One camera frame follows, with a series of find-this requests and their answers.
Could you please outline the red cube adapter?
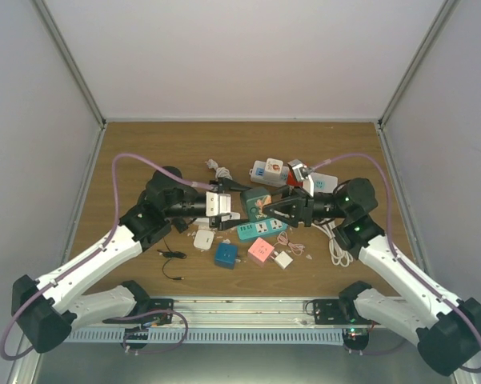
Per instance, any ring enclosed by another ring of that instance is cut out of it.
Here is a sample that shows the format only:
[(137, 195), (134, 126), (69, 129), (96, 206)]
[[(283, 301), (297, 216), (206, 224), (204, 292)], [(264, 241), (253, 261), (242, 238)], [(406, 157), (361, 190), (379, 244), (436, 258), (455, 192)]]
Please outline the red cube adapter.
[(303, 185), (303, 177), (299, 171), (289, 170), (287, 175), (287, 185), (293, 187), (301, 187)]

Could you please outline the long white power strip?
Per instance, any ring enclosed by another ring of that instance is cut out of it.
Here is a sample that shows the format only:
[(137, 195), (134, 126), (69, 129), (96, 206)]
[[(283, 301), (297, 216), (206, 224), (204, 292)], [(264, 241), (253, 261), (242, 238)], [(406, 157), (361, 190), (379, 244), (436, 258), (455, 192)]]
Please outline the long white power strip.
[[(249, 172), (251, 181), (267, 186), (285, 186), (288, 182), (289, 168), (280, 160), (268, 158), (267, 161), (275, 163), (276, 170), (268, 170), (266, 162), (257, 160)], [(312, 173), (311, 178), (315, 183), (315, 192), (331, 193), (339, 184), (337, 177), (326, 174)]]

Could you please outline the white cartoon cube adapter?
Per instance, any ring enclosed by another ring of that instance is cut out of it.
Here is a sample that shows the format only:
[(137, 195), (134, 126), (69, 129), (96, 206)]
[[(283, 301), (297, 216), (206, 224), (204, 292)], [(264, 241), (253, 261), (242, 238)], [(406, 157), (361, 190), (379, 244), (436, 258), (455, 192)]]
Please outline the white cartoon cube adapter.
[(275, 158), (268, 158), (264, 167), (263, 177), (267, 181), (278, 182), (283, 172), (283, 161)]

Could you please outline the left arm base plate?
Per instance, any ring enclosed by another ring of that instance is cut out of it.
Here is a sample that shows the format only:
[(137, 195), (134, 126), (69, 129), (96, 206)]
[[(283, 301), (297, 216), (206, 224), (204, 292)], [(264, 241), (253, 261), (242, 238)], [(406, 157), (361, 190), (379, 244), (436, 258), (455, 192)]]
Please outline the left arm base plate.
[[(150, 298), (148, 301), (145, 301), (141, 304), (136, 304), (134, 309), (127, 314), (127, 317), (145, 314), (147, 312), (151, 312), (153, 310), (173, 310), (174, 309), (174, 300), (172, 298)], [(130, 321), (130, 323), (140, 322), (141, 324), (145, 324), (148, 322), (153, 322), (156, 325), (165, 325), (171, 323), (172, 315), (171, 314), (153, 314), (147, 315), (143, 318), (135, 319)]]

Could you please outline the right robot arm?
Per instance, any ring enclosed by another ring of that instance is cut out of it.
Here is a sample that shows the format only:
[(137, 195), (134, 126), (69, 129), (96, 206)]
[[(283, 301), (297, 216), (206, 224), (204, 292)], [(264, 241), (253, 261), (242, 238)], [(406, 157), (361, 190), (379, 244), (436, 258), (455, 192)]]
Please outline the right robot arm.
[(416, 346), (422, 360), (442, 376), (465, 370), (481, 353), (481, 304), (461, 299), (417, 267), (370, 216), (378, 205), (366, 178), (353, 178), (331, 193), (286, 190), (263, 213), (296, 227), (338, 219), (334, 239), (342, 250), (382, 277), (400, 296), (398, 303), (370, 284), (356, 282), (339, 294), (339, 317), (355, 324), (376, 322)]

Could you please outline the dark green cube adapter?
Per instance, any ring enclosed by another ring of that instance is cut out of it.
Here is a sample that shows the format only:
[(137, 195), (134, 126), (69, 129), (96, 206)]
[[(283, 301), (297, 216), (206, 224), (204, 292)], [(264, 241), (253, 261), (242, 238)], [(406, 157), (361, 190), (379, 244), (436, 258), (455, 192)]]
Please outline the dark green cube adapter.
[(244, 190), (240, 193), (240, 200), (250, 222), (258, 222), (267, 218), (267, 215), (263, 213), (263, 208), (272, 203), (271, 193), (268, 189), (258, 186)]

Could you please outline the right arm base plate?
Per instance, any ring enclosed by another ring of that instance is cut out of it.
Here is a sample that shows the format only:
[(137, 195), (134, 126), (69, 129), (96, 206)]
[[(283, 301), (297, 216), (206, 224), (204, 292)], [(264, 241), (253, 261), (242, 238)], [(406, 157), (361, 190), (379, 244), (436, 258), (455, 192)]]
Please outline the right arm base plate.
[(314, 299), (307, 303), (311, 307), (316, 325), (371, 326), (378, 325), (363, 318), (354, 304), (338, 298)]

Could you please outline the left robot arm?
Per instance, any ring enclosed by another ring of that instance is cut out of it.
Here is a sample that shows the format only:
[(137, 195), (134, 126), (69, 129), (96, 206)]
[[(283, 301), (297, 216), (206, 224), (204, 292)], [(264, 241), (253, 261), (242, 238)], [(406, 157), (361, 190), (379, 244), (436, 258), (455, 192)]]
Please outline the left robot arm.
[(72, 331), (105, 320), (145, 320), (150, 296), (134, 281), (98, 294), (86, 291), (163, 240), (174, 220), (209, 218), (222, 225), (230, 214), (230, 192), (245, 190), (229, 178), (201, 185), (182, 179), (173, 166), (158, 167), (137, 203), (124, 215), (116, 214), (111, 230), (94, 245), (39, 278), (25, 274), (14, 282), (11, 315), (30, 348), (49, 352)]

